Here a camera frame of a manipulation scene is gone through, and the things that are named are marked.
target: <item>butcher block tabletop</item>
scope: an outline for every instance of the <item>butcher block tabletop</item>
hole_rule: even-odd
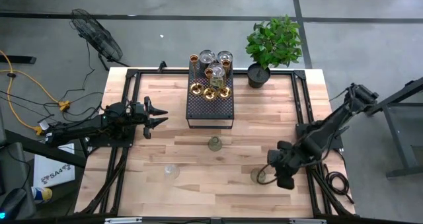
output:
[[[127,69],[110,68],[103,107],[121,101]],[[313,115],[315,120],[322,120],[332,112],[323,72],[306,69],[305,74]],[[169,111],[164,115],[169,119],[151,130],[151,139],[144,138],[143,126],[137,127],[126,164],[118,215],[312,217],[304,168],[294,176],[293,190],[279,188],[276,183],[262,186],[250,179],[251,170],[266,164],[267,151],[275,149],[278,141],[295,141],[297,116],[290,77],[272,75],[261,89],[252,89],[246,75],[236,75],[235,120],[231,130],[188,127],[187,78],[188,75],[142,75],[139,101],[149,96],[154,107]],[[297,84],[303,101],[300,81]],[[222,149],[216,152],[208,148],[213,136],[223,142]],[[111,148],[102,147],[89,156],[75,211],[84,209],[104,184],[110,151]],[[325,163],[329,171],[346,175],[344,163],[335,152],[330,153]],[[165,177],[165,167],[171,164],[179,168],[176,179]],[[266,180],[274,177],[274,169],[266,172]],[[321,189],[316,182],[315,185],[319,207],[323,210]],[[114,189],[115,184],[111,187],[108,209]],[[354,206],[345,196],[337,198],[354,213]]]

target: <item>potted plant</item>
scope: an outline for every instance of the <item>potted plant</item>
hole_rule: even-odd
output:
[[[269,80],[270,65],[289,67],[291,62],[298,63],[298,57],[302,56],[298,48],[301,45],[298,28],[299,24],[292,22],[287,15],[280,19],[272,18],[266,26],[264,22],[254,24],[254,32],[247,36],[249,44],[245,48],[256,62],[248,68],[251,87],[260,88]]]

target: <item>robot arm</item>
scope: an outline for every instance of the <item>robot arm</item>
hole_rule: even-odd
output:
[[[150,98],[140,102],[125,105],[114,103],[104,109],[104,114],[80,122],[49,124],[46,130],[46,145],[57,147],[69,140],[80,137],[92,137],[106,134],[110,139],[124,139],[132,126],[144,125],[144,137],[151,138],[150,129],[154,129],[167,118],[150,118],[167,114],[167,111],[156,109],[151,105]]]
[[[322,154],[330,150],[338,130],[350,118],[376,104],[378,94],[363,85],[351,84],[346,91],[344,104],[323,121],[313,122],[295,144],[279,141],[278,150],[268,152],[267,162],[276,169],[275,176],[280,188],[293,189],[292,176],[299,168],[315,165],[326,158],[328,153],[323,159]]]

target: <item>fan grill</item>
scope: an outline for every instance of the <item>fan grill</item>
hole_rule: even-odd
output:
[[[123,53],[112,35],[83,9],[72,10],[72,23],[79,35],[109,61],[119,61]]]

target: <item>concrete floor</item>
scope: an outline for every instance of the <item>concrete floor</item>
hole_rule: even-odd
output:
[[[423,0],[299,0],[304,17],[421,18]],[[278,16],[295,17],[293,0],[0,0],[1,11],[69,13],[83,8],[93,14],[196,15],[196,16]],[[186,20],[101,20],[124,52],[122,61],[136,66],[186,66],[186,56],[202,49],[229,50],[235,67],[248,67],[246,36],[253,21]],[[423,50],[421,24],[333,24],[305,23],[313,68],[323,69],[330,96],[351,82],[362,83],[380,94],[380,100],[423,74],[419,55]],[[72,30],[69,20],[0,18],[0,49],[7,54],[38,58],[35,65],[15,65],[39,80],[54,97],[79,88],[89,72],[85,41]],[[69,99],[103,91],[107,72],[91,48],[91,66],[86,91]],[[303,60],[295,65],[304,68]],[[1,90],[8,79],[0,81]],[[48,97],[28,79],[18,77],[13,94],[38,102]],[[78,113],[96,106],[100,95],[72,106]],[[332,107],[341,100],[333,100]],[[43,112],[37,105],[23,103]],[[20,125],[5,101],[1,101],[7,129],[28,137],[33,132]],[[41,117],[15,108],[26,122],[36,124]],[[60,114],[54,116],[63,120]],[[385,118],[358,116],[342,135],[348,179],[363,217],[421,222],[423,175],[387,180],[387,171],[401,168]]]

